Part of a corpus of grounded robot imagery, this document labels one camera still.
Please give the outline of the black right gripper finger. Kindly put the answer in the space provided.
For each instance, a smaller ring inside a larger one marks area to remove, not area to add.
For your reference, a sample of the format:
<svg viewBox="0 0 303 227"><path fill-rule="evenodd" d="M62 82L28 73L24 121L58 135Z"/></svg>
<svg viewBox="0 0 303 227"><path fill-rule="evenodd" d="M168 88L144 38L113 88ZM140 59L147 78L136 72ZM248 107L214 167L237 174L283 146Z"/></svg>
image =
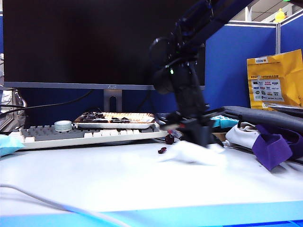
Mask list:
<svg viewBox="0 0 303 227"><path fill-rule="evenodd" d="M201 144L200 129L189 128L183 130L183 140L194 143Z"/></svg>
<svg viewBox="0 0 303 227"><path fill-rule="evenodd" d="M203 147L207 147L212 142L212 133L209 126L200 126L198 130L197 144Z"/></svg>

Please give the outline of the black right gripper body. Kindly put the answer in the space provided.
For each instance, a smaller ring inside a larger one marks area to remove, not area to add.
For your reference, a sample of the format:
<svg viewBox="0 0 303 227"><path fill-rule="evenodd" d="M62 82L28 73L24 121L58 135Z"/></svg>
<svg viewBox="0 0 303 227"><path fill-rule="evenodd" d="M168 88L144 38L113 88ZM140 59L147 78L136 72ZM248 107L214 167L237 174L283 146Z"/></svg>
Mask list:
<svg viewBox="0 0 303 227"><path fill-rule="evenodd" d="M222 109L207 111L194 66L174 66L168 70L166 89L175 95L178 110L168 117L168 125L196 123L198 126L213 127L212 117L219 115Z"/></svg>

